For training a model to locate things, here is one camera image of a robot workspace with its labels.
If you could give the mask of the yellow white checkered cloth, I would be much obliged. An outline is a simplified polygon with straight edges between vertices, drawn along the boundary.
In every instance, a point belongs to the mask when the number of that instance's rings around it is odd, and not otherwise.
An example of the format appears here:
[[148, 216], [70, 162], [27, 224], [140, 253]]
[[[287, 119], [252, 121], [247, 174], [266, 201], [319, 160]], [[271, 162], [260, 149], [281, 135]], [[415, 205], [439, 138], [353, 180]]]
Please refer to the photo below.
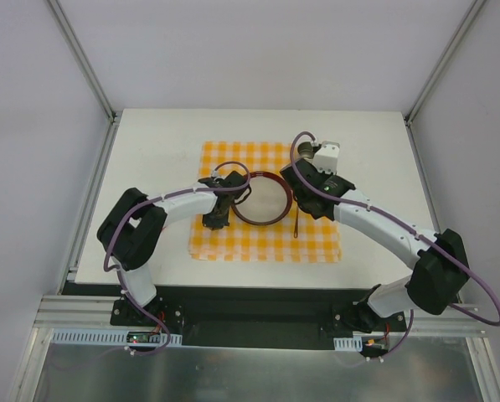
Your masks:
[[[251, 172], [278, 174], [289, 163], [290, 145], [280, 142], [214, 142], [202, 146], [198, 174], [208, 176], [222, 162], [242, 162]], [[210, 230], [202, 217], [192, 220], [189, 253], [197, 260], [332, 263], [343, 256], [339, 229], [327, 220], [299, 214], [299, 235], [293, 237], [296, 207], [280, 222], [254, 226], [229, 214], [229, 227]]]

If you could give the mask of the aluminium frame post left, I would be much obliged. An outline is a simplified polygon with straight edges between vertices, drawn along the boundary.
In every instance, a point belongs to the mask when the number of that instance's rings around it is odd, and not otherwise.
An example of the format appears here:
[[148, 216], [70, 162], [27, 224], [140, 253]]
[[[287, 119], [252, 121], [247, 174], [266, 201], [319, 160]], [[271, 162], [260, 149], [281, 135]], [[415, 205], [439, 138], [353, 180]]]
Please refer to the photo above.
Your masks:
[[90, 63], [90, 60], [86, 55], [61, 2], [58, 0], [46, 0], [44, 3], [48, 7], [50, 14], [58, 26], [58, 29], [73, 58], [75, 59], [86, 84], [89, 86], [91, 93], [102, 109], [103, 114], [108, 121], [113, 122], [116, 119], [116, 111], [112, 107], [111, 102], [103, 90], [101, 82], [99, 81], [97, 74]]

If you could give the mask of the aluminium front rail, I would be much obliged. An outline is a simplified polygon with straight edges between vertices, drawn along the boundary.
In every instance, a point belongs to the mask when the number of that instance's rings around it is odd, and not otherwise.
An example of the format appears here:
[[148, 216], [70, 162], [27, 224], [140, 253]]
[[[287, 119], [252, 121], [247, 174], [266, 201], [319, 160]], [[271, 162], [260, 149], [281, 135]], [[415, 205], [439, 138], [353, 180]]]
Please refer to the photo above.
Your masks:
[[[116, 301], [113, 296], [44, 296], [34, 325], [54, 328], [141, 329], [142, 326], [110, 324]], [[448, 308], [440, 316], [415, 311], [411, 333], [427, 337], [485, 338], [488, 330], [481, 322]]]

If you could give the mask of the aluminium frame post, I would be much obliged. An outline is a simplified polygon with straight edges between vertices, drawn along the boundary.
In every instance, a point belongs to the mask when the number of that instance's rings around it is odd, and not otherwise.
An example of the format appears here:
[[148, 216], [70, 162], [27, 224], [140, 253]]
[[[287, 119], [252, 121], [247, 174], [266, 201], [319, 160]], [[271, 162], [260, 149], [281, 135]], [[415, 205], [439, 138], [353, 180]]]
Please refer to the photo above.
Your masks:
[[58, 29], [73, 58], [75, 59], [86, 84], [89, 86], [91, 93], [102, 109], [103, 114], [108, 121], [113, 122], [116, 119], [116, 111], [112, 107], [111, 102], [103, 90], [101, 82], [99, 81], [97, 74], [90, 63], [90, 60], [86, 55], [61, 2], [58, 0], [46, 0], [44, 3], [48, 7], [50, 14], [58, 26]]
[[435, 90], [439, 80], [445, 74], [446, 69], [450, 66], [456, 52], [461, 47], [487, 4], [488, 0], [474, 0], [469, 4], [465, 14], [461, 18], [459, 24], [423, 84], [420, 93], [416, 96], [409, 111], [405, 114], [406, 126], [411, 126], [415, 118], [419, 115], [422, 107], [428, 101], [430, 94]]

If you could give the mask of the aluminium frame post right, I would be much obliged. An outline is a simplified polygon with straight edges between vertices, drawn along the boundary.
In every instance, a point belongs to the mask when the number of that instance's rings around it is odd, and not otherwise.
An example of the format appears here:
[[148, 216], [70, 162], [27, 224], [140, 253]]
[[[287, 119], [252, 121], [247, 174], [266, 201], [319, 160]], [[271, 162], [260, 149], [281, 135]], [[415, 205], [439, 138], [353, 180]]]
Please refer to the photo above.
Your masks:
[[439, 80], [445, 74], [446, 69], [450, 66], [456, 52], [461, 47], [487, 4], [488, 0], [474, 0], [469, 4], [465, 14], [461, 18], [459, 24], [423, 84], [420, 93], [416, 96], [409, 111], [405, 114], [406, 126], [411, 126], [415, 118], [419, 115], [422, 107], [428, 101], [430, 94], [435, 90]]

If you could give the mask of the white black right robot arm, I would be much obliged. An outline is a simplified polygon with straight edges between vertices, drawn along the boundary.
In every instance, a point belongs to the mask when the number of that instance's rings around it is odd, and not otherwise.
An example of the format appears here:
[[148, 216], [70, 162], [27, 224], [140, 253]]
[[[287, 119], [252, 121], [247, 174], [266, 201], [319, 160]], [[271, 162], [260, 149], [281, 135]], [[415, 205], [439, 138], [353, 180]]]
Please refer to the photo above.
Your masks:
[[398, 223], [388, 211], [348, 180], [319, 172], [298, 159], [280, 171], [303, 213], [326, 218], [367, 236], [401, 260], [411, 273], [388, 284], [377, 284], [342, 319], [363, 330], [378, 330], [395, 313], [420, 309], [442, 314], [468, 282], [467, 258], [461, 236], [447, 229], [436, 233]]

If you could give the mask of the copper spoon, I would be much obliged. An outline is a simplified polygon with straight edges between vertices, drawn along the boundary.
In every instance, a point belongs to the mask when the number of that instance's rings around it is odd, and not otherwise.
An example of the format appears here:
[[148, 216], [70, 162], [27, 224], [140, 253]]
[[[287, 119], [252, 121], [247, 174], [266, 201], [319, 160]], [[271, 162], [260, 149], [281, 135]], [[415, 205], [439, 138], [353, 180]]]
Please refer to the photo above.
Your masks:
[[295, 239], [298, 238], [299, 235], [299, 208], [296, 207], [296, 213], [295, 213], [295, 220], [294, 220], [294, 227], [293, 227], [293, 237]]

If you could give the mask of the red rimmed cream plate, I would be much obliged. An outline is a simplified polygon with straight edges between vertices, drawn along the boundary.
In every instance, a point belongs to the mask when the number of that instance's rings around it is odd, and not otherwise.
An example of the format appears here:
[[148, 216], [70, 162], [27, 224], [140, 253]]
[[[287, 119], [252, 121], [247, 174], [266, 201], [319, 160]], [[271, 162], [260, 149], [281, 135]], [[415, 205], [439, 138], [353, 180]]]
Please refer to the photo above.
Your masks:
[[286, 181], [275, 173], [250, 173], [250, 188], [241, 200], [232, 206], [234, 214], [254, 226], [273, 225], [291, 211], [293, 196]]

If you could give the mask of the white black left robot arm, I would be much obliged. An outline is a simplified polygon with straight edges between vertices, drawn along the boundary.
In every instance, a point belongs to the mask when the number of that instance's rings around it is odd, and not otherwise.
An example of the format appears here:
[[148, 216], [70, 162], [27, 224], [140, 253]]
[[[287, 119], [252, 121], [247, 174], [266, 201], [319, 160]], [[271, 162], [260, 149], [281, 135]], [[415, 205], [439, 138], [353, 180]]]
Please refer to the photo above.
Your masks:
[[96, 237], [105, 251], [103, 270], [115, 271], [124, 296], [133, 300], [129, 314], [139, 325], [157, 320], [157, 289], [148, 261], [163, 230], [200, 215], [210, 230], [229, 225], [229, 211], [249, 187], [249, 175], [236, 171], [222, 177], [213, 172], [194, 185], [156, 198], [127, 189], [102, 222]]

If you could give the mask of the aluminium left side rail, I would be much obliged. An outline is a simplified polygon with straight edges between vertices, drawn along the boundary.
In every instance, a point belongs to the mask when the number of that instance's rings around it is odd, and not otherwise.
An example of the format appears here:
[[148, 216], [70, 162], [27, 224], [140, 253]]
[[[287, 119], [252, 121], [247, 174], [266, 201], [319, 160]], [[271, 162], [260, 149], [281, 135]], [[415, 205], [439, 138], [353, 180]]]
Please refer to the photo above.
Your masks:
[[117, 112], [109, 121], [109, 125], [101, 143], [101, 148], [96, 155], [95, 165], [91, 173], [85, 196], [82, 201], [78, 220], [76, 222], [73, 234], [70, 238], [70, 244], [66, 251], [63, 265], [60, 272], [58, 285], [55, 287], [55, 294], [61, 295], [69, 273], [76, 271], [80, 262], [87, 235], [89, 233], [91, 220], [95, 211], [95, 205], [101, 190], [103, 178], [106, 173], [106, 167], [111, 155], [116, 134], [121, 122], [122, 112]]

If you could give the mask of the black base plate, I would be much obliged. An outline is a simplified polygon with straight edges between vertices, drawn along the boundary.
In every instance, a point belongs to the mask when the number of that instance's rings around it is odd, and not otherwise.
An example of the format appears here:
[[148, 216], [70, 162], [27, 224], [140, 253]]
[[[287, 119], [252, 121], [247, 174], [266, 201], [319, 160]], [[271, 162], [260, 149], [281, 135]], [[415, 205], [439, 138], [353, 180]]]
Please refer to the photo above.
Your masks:
[[179, 335], [183, 345], [218, 348], [331, 350], [358, 332], [343, 321], [365, 289], [158, 286], [137, 310], [117, 285], [66, 283], [66, 296], [113, 296], [110, 325]]

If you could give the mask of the metal cup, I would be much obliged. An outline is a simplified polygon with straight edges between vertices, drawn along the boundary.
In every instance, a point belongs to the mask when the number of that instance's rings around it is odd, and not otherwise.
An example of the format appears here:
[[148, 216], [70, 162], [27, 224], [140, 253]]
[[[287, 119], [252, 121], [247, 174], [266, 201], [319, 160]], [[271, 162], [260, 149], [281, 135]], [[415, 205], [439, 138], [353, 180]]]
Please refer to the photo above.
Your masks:
[[300, 142], [297, 145], [296, 151], [300, 158], [306, 160], [312, 160], [314, 158], [315, 151], [311, 142]]

